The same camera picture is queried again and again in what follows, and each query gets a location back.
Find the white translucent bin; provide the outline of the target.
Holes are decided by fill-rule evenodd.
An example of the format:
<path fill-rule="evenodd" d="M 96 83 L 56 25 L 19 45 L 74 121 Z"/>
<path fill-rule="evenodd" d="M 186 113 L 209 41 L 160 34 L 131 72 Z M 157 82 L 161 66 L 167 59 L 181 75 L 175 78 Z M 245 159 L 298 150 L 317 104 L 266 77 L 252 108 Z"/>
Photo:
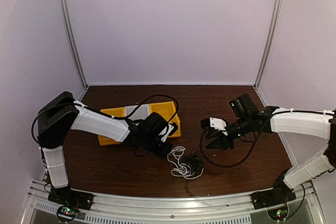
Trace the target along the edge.
<path fill-rule="evenodd" d="M 132 105 L 132 106 L 125 106 L 125 112 L 124 117 L 131 115 L 129 119 L 131 120 L 139 120 L 139 119 L 145 119 L 150 115 L 150 107 L 148 104 L 143 104 L 139 106 L 137 110 L 135 110 L 138 107 L 138 105 Z"/>

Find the yellow bin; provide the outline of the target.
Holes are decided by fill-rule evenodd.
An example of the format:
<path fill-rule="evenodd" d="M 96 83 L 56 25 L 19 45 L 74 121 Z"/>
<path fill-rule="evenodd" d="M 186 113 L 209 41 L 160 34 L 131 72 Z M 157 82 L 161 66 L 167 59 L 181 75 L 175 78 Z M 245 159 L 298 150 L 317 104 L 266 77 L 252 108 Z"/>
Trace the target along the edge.
<path fill-rule="evenodd" d="M 101 146 L 121 144 L 130 133 L 123 119 L 125 108 L 102 109 L 98 115 L 97 135 Z"/>
<path fill-rule="evenodd" d="M 175 122 L 178 125 L 178 130 L 168 138 L 181 137 L 181 122 L 176 112 L 176 106 L 173 101 L 150 103 L 149 107 L 151 113 L 156 112 L 160 114 L 170 124 Z"/>

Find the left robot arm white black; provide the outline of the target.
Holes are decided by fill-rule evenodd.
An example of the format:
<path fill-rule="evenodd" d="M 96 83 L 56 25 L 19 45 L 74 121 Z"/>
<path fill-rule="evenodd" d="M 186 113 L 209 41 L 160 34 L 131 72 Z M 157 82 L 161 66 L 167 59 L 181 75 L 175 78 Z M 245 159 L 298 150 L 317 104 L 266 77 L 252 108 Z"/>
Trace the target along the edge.
<path fill-rule="evenodd" d="M 84 131 L 110 138 L 118 143 L 142 147 L 159 157 L 165 157 L 172 145 L 167 138 L 178 125 L 157 112 L 145 119 L 132 120 L 130 115 L 117 117 L 95 110 L 76 100 L 65 91 L 44 106 L 31 125 L 31 135 L 45 159 L 55 196 L 64 205 L 76 197 L 68 188 L 68 176 L 63 154 L 65 137 L 71 130 Z"/>

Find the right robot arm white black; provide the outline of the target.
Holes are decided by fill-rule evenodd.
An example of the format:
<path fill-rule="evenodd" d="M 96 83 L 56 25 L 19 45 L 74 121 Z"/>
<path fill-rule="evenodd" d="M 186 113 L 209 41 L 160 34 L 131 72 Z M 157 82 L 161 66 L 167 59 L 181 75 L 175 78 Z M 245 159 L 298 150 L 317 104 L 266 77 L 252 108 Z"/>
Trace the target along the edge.
<path fill-rule="evenodd" d="M 248 133 L 256 133 L 251 149 L 262 133 L 296 133 L 327 140 L 327 147 L 293 166 L 280 176 L 280 181 L 269 192 L 272 203 L 279 204 L 289 196 L 289 190 L 326 172 L 335 170 L 335 111 L 306 111 L 266 106 L 259 110 L 246 93 L 231 100 L 230 107 L 238 118 L 229 123 L 224 119 L 206 118 L 201 121 L 202 139 L 210 139 L 200 150 L 227 150 L 235 147 L 234 141 Z"/>

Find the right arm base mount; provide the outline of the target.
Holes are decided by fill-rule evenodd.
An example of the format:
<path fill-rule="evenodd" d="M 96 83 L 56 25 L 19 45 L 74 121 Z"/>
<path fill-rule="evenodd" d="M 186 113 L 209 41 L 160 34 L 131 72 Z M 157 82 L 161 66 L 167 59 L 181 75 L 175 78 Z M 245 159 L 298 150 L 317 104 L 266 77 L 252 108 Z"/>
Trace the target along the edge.
<path fill-rule="evenodd" d="M 296 199 L 296 194 L 293 192 L 293 189 L 289 189 L 283 181 L 286 172 L 287 170 L 277 177 L 272 189 L 256 191 L 250 196 L 255 210 L 282 205 L 279 209 L 271 209 L 268 212 L 268 216 L 273 221 L 286 220 L 287 217 L 289 217 L 288 202 Z"/>

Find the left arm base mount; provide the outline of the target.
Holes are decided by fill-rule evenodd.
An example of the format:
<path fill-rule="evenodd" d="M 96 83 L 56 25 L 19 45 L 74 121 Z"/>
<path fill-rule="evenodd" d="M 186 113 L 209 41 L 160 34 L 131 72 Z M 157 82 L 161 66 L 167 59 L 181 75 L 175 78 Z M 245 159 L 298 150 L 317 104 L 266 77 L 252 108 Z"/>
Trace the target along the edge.
<path fill-rule="evenodd" d="M 76 191 L 70 186 L 55 188 L 50 184 L 48 200 L 60 206 L 56 210 L 59 221 L 69 223 L 73 221 L 80 210 L 90 210 L 94 195 L 82 191 Z"/>

